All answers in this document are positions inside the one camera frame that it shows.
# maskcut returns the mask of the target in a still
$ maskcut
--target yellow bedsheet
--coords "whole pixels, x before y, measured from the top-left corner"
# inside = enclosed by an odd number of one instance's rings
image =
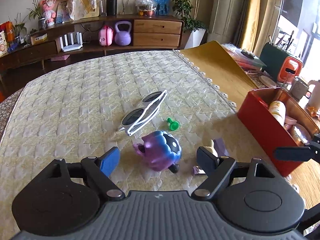
[[[238,66],[232,57],[216,41],[211,41],[199,47],[183,49],[181,53],[193,62],[212,83],[218,85],[228,99],[241,106],[244,98],[251,89],[257,86]]]
[[[228,99],[236,102],[239,109],[247,93],[257,86],[238,66],[231,56],[216,41],[211,41],[196,48],[181,50],[212,83],[220,86]],[[291,173],[291,183],[298,185],[300,195],[306,200],[306,207],[311,208],[320,202],[320,165],[313,160],[303,163]]]

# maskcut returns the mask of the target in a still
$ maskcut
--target kettle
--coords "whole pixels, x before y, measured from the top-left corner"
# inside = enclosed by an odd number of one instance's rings
[[[127,24],[129,25],[129,29],[127,31],[120,31],[118,29],[118,25],[120,24]],[[115,43],[120,45],[120,46],[127,46],[131,43],[131,22],[128,21],[120,21],[117,22],[115,25],[115,30],[116,30],[116,36],[115,36]]]
[[[308,83],[308,86],[310,85],[316,85],[313,89],[308,105],[313,106],[315,109],[320,109],[320,80],[311,80]]]

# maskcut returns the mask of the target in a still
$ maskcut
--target sunglasses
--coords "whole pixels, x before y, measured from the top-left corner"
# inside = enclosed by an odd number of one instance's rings
[[[139,131],[159,113],[160,105],[167,95],[167,90],[147,95],[142,99],[143,107],[134,109],[122,119],[122,128],[119,130],[125,130],[129,136]]]

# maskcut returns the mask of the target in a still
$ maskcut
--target pink stuffed toy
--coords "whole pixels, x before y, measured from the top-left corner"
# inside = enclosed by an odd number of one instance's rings
[[[42,0],[40,5],[43,8],[43,17],[47,20],[48,26],[54,25],[54,18],[56,17],[56,12],[53,11],[55,0]]]

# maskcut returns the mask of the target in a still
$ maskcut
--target lace trim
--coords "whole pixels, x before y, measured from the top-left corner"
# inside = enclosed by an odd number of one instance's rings
[[[236,103],[230,100],[227,100],[228,95],[220,91],[220,87],[218,85],[212,84],[212,79],[205,77],[205,72],[201,72],[200,68],[195,66],[193,62],[190,62],[187,57],[185,57],[180,50],[174,50],[174,52],[185,62],[187,63],[194,71],[198,73],[200,77],[202,77],[227,103],[228,105],[236,111]]]

